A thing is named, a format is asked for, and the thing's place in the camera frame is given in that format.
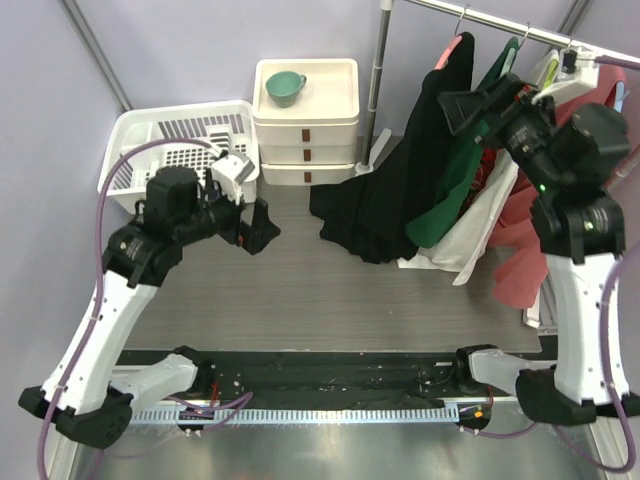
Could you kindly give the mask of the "pink hanger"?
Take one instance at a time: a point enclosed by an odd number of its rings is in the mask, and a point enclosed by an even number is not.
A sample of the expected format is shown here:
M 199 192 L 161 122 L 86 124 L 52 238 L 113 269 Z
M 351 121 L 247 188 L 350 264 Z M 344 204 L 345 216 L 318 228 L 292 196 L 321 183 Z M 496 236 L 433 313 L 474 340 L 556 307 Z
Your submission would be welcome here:
M 460 24 L 462 22 L 462 20 L 464 19 L 467 9 L 469 8 L 468 5 L 466 5 L 459 18 L 458 21 L 456 23 L 455 29 L 454 29 L 454 35 L 452 36 L 449 44 L 447 45 L 447 47 L 444 49 L 443 53 L 441 54 L 439 60 L 437 61 L 437 63 L 434 66 L 435 70 L 441 70 L 443 69 L 449 60 L 450 55 L 454 52 L 454 50 L 456 49 L 456 47 L 458 46 L 458 44 L 462 41 L 462 35 L 458 33 L 459 28 L 460 28 Z

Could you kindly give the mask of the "black t shirt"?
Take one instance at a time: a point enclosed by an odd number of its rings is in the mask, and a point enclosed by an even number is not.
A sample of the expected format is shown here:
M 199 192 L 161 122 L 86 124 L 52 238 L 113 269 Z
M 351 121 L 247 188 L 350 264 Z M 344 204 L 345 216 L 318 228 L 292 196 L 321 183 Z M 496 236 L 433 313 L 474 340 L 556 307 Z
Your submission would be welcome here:
M 470 89 L 474 53 L 474 36 L 462 33 L 445 66 L 424 77 L 403 138 L 373 172 L 311 188 L 309 211 L 323 221 L 321 239 L 367 263 L 414 256 L 405 225 L 429 207 L 453 146 L 438 96 Z

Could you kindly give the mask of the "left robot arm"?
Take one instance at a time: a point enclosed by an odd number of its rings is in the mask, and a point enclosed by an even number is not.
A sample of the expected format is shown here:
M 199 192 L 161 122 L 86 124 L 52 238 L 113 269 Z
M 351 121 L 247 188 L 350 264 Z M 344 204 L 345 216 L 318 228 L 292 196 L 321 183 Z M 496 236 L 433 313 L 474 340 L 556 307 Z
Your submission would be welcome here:
M 205 397 L 215 379 L 209 359 L 182 346 L 163 360 L 115 380 L 113 368 L 150 300 L 186 246 L 219 236 L 251 255 L 281 230 L 257 198 L 251 222 L 234 181 L 208 170 L 205 182 L 187 167 L 165 167 L 148 181 L 133 219 L 109 238 L 99 280 L 72 343 L 49 379 L 25 389 L 24 410 L 49 419 L 68 439 L 100 450 L 111 447 L 132 417 L 173 394 Z

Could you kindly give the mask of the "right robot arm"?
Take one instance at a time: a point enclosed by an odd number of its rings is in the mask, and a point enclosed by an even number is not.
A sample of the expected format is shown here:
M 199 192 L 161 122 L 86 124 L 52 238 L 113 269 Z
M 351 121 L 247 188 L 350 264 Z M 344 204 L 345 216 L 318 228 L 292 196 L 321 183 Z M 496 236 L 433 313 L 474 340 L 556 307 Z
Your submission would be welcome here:
M 536 190 L 532 224 L 554 286 L 557 357 L 529 361 L 491 345 L 457 351 L 451 380 L 465 395 L 493 386 L 517 398 L 533 422 L 589 424 L 634 417 L 639 398 L 622 367 L 610 301 L 625 256 L 624 214 L 606 190 L 630 152 L 628 125 L 598 103 L 579 106 L 558 123 L 548 91 L 508 74 L 475 92 L 439 96 L 449 129 L 478 123 L 484 147 L 503 150 Z

